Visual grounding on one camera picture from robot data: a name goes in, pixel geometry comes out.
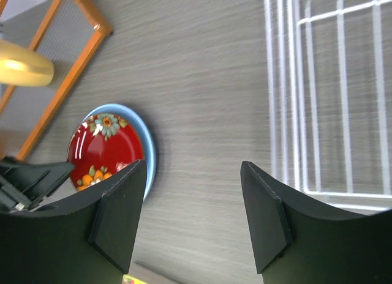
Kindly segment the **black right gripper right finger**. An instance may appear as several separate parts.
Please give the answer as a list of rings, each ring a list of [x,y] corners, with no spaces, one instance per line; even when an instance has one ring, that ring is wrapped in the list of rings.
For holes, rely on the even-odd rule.
[[[390,283],[391,211],[346,211],[283,184],[252,162],[241,187],[264,283]]]

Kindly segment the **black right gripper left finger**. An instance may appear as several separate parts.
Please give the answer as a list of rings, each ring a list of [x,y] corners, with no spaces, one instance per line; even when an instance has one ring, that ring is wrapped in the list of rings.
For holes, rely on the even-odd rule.
[[[1,211],[2,283],[120,283],[146,187],[137,160],[108,179],[30,211]]]

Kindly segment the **light blue plate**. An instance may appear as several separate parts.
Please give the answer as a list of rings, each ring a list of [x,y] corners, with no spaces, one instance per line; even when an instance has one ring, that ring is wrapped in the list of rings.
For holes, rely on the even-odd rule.
[[[143,201],[145,201],[153,188],[158,166],[157,146],[154,141],[152,131],[150,130],[147,123],[135,110],[131,109],[131,107],[127,105],[123,105],[120,103],[106,103],[101,106],[98,106],[92,111],[90,111],[83,118],[83,121],[86,121],[92,115],[101,113],[112,113],[123,117],[132,125],[132,127],[137,132],[142,143],[143,152],[145,154],[145,161],[147,165],[146,188],[143,198]]]

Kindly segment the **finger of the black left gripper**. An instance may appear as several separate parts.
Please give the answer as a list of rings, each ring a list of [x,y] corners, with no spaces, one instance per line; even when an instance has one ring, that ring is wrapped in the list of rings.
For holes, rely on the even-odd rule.
[[[30,211],[51,196],[70,176],[70,162],[31,164],[1,159],[1,211]]]

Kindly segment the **red patterned plate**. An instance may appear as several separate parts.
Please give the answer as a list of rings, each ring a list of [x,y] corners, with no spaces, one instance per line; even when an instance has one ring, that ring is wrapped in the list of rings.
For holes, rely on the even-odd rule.
[[[67,150],[67,161],[74,165],[70,179],[78,191],[144,158],[137,131],[130,122],[113,113],[88,116],[72,135]]]

